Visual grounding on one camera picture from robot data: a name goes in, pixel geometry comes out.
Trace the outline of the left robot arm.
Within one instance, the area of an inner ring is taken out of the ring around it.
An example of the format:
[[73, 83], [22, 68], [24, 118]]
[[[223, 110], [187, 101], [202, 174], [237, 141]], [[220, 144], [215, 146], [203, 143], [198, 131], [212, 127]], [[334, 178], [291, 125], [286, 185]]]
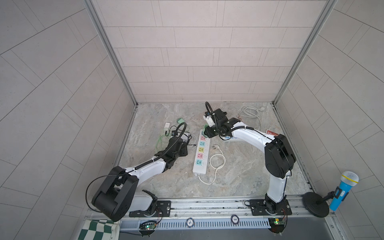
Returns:
[[188, 155], [189, 141], [182, 138], [186, 128], [186, 123], [179, 124], [166, 149], [148, 161], [132, 168], [112, 168], [109, 174], [103, 176], [104, 181], [91, 203], [86, 202], [89, 209], [103, 213], [113, 222], [119, 221], [128, 212], [139, 212], [144, 216], [152, 216], [157, 212], [156, 195], [147, 190], [138, 192], [137, 187], [151, 177], [171, 169], [179, 157]]

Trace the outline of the green charger plug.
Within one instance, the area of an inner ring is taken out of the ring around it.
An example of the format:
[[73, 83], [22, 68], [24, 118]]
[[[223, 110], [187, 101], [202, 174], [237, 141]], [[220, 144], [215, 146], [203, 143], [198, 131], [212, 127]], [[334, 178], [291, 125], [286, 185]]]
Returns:
[[185, 120], [183, 118], [177, 119], [178, 125], [183, 125], [185, 123]]

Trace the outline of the long multicolour power strip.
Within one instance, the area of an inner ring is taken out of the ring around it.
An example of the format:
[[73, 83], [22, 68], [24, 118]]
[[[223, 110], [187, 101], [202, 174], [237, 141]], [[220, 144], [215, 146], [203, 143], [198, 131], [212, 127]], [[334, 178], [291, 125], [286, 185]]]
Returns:
[[193, 165], [193, 173], [196, 176], [205, 175], [207, 172], [211, 139], [205, 136], [204, 131], [205, 130], [201, 130], [199, 134]]

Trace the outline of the short blue power strip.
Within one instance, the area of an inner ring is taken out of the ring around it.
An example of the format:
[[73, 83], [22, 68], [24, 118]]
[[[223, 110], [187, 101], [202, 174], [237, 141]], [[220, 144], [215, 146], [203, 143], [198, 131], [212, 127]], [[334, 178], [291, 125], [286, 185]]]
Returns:
[[228, 141], [228, 142], [242, 142], [243, 141], [242, 139], [239, 139], [236, 137], [230, 137], [230, 136], [224, 137], [224, 140]]

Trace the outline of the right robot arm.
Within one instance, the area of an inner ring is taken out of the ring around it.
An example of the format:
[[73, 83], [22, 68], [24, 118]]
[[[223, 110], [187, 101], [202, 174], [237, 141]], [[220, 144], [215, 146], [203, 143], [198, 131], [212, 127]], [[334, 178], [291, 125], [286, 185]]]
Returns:
[[269, 188], [263, 201], [250, 201], [248, 207], [255, 209], [258, 215], [290, 215], [292, 211], [287, 200], [286, 186], [297, 159], [287, 137], [262, 133], [237, 118], [228, 119], [226, 112], [213, 110], [209, 102], [205, 102], [205, 106], [207, 111], [204, 119], [208, 124], [204, 130], [205, 136], [219, 136], [223, 141], [235, 138], [264, 153], [265, 167], [270, 173]]

